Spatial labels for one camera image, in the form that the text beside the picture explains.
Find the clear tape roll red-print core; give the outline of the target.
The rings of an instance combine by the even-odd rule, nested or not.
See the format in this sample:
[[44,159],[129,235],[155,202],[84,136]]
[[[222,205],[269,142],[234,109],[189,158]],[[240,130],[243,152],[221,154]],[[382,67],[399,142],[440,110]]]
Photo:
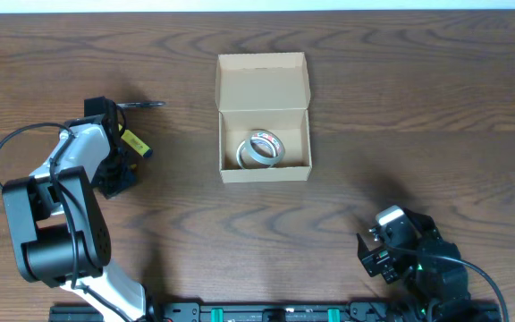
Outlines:
[[[259,154],[252,146],[252,140],[265,140],[270,143],[274,147],[275,156],[274,157],[264,157]],[[246,138],[244,142],[244,148],[248,151],[249,155],[257,162],[262,165],[276,165],[282,161],[285,156],[285,147],[282,141],[275,136],[272,132],[266,130],[255,130],[252,131],[249,136]]]

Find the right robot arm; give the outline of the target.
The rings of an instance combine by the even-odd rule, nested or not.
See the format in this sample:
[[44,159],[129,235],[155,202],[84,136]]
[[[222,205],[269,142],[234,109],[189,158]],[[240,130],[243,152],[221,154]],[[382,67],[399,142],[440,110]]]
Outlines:
[[370,229],[381,245],[370,250],[358,235],[358,257],[370,276],[409,292],[386,310],[387,321],[476,321],[469,277],[458,247],[445,241],[431,216],[392,206],[376,216]]

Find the cardboard box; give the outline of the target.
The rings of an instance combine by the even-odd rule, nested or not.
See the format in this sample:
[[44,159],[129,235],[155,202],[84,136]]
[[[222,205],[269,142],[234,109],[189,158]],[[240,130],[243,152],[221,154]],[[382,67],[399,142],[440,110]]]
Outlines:
[[[308,66],[302,52],[219,55],[215,76],[219,173],[225,183],[306,181],[312,169]],[[285,156],[262,165],[237,148],[252,131],[277,136]]]

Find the white-core clear tape roll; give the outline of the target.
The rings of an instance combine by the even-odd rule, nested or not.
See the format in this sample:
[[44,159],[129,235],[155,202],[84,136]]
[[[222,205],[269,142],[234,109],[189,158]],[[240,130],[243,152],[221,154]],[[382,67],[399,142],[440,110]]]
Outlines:
[[[278,155],[274,144],[269,140],[257,138],[251,139],[249,142],[254,150],[262,157],[276,157]],[[236,161],[241,169],[246,168],[246,164],[242,156],[245,151],[245,143],[246,141],[241,142],[236,152]]]

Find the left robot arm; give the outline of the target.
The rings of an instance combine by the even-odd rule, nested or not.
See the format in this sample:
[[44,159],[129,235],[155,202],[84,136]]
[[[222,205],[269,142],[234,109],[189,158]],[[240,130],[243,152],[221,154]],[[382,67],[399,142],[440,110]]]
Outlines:
[[79,295],[96,318],[146,321],[146,290],[112,260],[96,198],[110,199],[136,182],[122,143],[125,115],[106,97],[89,98],[81,118],[58,127],[47,160],[0,185],[17,268],[30,283]]

